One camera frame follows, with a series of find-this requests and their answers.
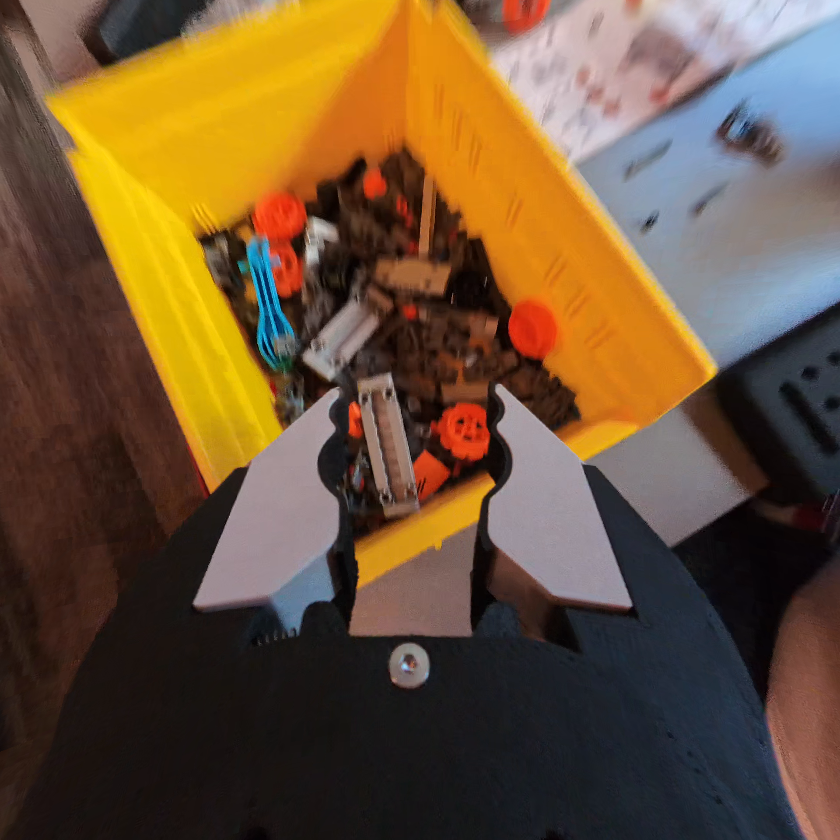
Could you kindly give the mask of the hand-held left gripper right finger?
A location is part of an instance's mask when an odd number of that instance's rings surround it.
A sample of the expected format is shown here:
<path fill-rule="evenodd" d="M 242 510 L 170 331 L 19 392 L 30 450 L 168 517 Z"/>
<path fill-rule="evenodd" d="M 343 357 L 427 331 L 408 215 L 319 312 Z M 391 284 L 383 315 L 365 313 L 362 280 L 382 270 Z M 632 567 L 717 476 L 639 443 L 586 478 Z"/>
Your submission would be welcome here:
<path fill-rule="evenodd" d="M 579 456 L 503 385 L 488 391 L 471 627 L 573 640 L 566 611 L 633 616 L 634 603 Z"/>

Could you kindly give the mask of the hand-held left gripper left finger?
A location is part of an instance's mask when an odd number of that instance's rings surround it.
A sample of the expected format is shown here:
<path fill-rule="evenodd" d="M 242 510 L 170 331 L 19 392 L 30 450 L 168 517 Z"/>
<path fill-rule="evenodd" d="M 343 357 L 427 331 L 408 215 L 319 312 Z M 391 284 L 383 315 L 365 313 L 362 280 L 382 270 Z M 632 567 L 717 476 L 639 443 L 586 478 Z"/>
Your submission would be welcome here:
<path fill-rule="evenodd" d="M 349 625 L 358 587 L 350 511 L 349 400 L 329 390 L 252 459 L 193 599 L 200 613 L 268 608 L 285 635 L 310 605 Z"/>

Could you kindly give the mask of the light grey frame piece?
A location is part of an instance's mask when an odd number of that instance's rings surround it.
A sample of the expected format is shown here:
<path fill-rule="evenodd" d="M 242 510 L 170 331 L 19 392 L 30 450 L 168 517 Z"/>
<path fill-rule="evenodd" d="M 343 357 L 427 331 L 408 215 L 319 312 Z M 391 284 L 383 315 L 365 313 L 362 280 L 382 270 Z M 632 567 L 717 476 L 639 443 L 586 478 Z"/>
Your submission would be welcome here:
<path fill-rule="evenodd" d="M 419 510 L 417 482 L 390 372 L 358 380 L 358 403 L 372 475 L 385 518 Z"/>

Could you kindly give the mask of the pile of building pieces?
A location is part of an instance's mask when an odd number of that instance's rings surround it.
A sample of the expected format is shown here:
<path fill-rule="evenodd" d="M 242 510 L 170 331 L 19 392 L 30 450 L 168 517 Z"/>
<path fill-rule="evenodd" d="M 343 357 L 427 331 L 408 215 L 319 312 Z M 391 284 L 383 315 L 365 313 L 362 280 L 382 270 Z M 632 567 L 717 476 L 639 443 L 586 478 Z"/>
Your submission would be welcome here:
<path fill-rule="evenodd" d="M 396 520 L 385 518 L 375 488 L 358 380 L 392 374 L 420 506 L 478 472 L 485 458 L 456 460 L 440 444 L 433 423 L 457 403 L 487 408 L 491 383 L 505 386 L 551 432 L 582 419 L 571 388 L 544 362 L 513 349 L 513 307 L 498 288 L 484 242 L 468 234 L 460 212 L 448 207 L 410 150 L 401 148 L 377 163 L 357 158 L 341 175 L 317 184 L 314 199 L 304 204 L 308 224 L 287 241 L 301 260 L 303 287 L 280 300 L 298 341 L 288 373 L 273 372 L 256 348 L 259 311 L 246 258 L 246 246 L 257 235 L 254 207 L 236 225 L 205 233 L 198 243 L 268 380 L 278 423 L 288 428 L 334 386 L 349 400 L 342 489 L 356 535 Z M 325 381 L 301 355 L 354 298 L 375 307 L 381 325 L 338 378 Z"/>

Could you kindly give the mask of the thin dark axle piece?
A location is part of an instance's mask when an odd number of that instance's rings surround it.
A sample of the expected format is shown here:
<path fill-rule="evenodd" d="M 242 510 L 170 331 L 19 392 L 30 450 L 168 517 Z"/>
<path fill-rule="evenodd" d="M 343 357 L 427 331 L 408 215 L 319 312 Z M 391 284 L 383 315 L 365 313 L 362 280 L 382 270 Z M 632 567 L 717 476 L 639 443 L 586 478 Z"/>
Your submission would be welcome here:
<path fill-rule="evenodd" d="M 667 155 L 672 145 L 673 140 L 668 139 L 628 162 L 624 167 L 623 180 L 628 182 L 650 166 L 661 161 Z"/>

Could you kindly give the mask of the yellow plastic bin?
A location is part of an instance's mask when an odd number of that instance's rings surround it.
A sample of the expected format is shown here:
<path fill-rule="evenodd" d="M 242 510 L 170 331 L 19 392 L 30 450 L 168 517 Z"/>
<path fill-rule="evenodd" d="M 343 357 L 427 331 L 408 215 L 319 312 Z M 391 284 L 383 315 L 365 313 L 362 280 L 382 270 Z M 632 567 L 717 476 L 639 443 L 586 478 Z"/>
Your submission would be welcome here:
<path fill-rule="evenodd" d="M 559 321 L 549 370 L 587 460 L 711 380 L 714 360 L 449 2 L 317 2 L 123 62 L 49 100 L 124 295 L 210 490 L 279 434 L 267 378 L 198 235 L 272 186 L 302 196 L 406 146 L 510 302 Z"/>

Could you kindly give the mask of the grey beam with blue pin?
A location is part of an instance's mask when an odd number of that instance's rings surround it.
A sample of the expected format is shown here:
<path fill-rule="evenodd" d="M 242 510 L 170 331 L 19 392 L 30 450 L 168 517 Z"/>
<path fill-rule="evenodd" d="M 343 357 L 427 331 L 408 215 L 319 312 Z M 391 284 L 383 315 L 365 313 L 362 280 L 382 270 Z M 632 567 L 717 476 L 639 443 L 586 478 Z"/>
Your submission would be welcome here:
<path fill-rule="evenodd" d="M 772 166 L 784 158 L 784 141 L 777 125 L 754 111 L 748 100 L 741 100 L 720 122 L 717 142 L 728 152 Z"/>

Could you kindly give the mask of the person's right forearm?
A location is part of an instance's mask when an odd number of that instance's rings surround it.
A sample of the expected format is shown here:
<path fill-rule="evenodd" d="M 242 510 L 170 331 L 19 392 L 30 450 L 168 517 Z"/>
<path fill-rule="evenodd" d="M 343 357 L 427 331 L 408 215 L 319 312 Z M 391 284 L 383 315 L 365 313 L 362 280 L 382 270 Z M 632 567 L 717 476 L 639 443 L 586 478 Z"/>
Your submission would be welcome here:
<path fill-rule="evenodd" d="M 766 718 L 806 838 L 839 838 L 839 559 L 793 595 L 773 648 Z"/>

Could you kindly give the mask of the grey desk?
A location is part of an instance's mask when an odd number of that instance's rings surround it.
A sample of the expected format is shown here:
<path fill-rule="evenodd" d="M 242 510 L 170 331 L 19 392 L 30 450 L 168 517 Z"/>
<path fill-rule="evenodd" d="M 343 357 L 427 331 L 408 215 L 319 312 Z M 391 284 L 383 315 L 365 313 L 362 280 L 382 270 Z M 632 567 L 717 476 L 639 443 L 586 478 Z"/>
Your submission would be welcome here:
<path fill-rule="evenodd" d="M 717 142 L 718 125 L 741 100 L 777 125 L 780 163 L 766 166 Z M 623 180 L 628 162 L 668 139 L 673 145 L 661 161 Z M 838 302 L 838 15 L 582 161 L 552 145 L 717 367 Z M 640 235 L 639 223 L 655 209 L 658 224 Z M 762 482 L 708 382 L 590 461 L 671 545 Z"/>

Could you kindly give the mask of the orange gear wheel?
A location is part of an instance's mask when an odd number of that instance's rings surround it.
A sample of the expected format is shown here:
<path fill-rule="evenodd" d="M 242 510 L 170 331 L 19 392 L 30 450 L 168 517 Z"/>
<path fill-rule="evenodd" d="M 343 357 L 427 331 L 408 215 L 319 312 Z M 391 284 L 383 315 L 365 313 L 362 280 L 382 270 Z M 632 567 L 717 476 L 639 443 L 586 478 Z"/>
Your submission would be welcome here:
<path fill-rule="evenodd" d="M 536 298 L 522 299 L 513 306 L 507 332 L 514 350 L 540 363 L 552 353 L 559 338 L 552 309 Z"/>
<path fill-rule="evenodd" d="M 291 241 L 308 224 L 307 208 L 293 193 L 271 192 L 256 202 L 251 223 L 255 233 L 268 240 Z"/>
<path fill-rule="evenodd" d="M 303 266 L 294 246 L 289 241 L 270 240 L 269 267 L 277 295 L 281 300 L 293 298 L 303 287 Z"/>
<path fill-rule="evenodd" d="M 433 423 L 440 444 L 456 459 L 475 463 L 489 450 L 487 410 L 480 404 L 458 402 Z"/>

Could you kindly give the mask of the light grey plate piece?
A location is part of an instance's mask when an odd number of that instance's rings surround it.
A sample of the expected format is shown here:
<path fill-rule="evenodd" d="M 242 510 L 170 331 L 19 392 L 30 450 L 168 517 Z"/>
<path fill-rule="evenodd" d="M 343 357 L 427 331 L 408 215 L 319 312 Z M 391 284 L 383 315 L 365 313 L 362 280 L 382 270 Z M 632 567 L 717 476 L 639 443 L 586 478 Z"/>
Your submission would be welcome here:
<path fill-rule="evenodd" d="M 301 361 L 327 382 L 334 382 L 381 325 L 370 303 L 350 299 L 303 351 Z"/>

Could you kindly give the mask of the blue separator tool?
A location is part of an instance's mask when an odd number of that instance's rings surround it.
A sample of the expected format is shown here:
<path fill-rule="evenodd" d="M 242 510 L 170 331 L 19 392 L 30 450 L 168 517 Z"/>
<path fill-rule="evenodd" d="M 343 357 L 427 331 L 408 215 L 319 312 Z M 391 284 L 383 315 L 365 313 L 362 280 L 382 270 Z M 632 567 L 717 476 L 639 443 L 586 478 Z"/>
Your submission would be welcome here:
<path fill-rule="evenodd" d="M 298 339 L 284 312 L 274 275 L 268 239 L 255 235 L 246 246 L 248 272 L 259 311 L 256 348 L 275 373 L 288 373 L 298 349 Z"/>

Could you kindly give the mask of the open white instruction booklet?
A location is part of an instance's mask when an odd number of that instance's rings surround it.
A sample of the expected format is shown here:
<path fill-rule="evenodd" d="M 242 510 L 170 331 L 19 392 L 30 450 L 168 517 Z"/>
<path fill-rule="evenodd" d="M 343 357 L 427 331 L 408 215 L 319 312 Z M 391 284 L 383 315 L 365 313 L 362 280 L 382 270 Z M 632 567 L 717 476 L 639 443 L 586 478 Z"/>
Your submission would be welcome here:
<path fill-rule="evenodd" d="M 838 9 L 838 1 L 560 2 L 523 35 L 487 38 L 496 69 L 576 163 Z"/>

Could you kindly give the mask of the grey orange robot model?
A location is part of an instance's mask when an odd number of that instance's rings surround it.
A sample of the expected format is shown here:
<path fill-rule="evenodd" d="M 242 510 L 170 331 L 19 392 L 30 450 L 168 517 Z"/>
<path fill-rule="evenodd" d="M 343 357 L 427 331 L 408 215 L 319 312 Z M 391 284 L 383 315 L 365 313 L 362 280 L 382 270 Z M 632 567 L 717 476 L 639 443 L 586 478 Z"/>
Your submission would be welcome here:
<path fill-rule="evenodd" d="M 540 25 L 551 1 L 457 1 L 468 20 L 483 35 L 518 36 Z"/>

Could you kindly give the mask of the black flat box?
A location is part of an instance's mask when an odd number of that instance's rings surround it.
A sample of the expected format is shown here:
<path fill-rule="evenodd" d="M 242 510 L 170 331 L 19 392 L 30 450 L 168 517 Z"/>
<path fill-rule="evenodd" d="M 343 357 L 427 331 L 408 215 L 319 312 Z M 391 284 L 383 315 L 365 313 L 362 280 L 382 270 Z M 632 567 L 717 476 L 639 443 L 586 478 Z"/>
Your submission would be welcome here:
<path fill-rule="evenodd" d="M 184 26 L 211 1 L 108 1 L 80 31 L 83 45 L 101 66 L 136 56 L 180 37 Z"/>

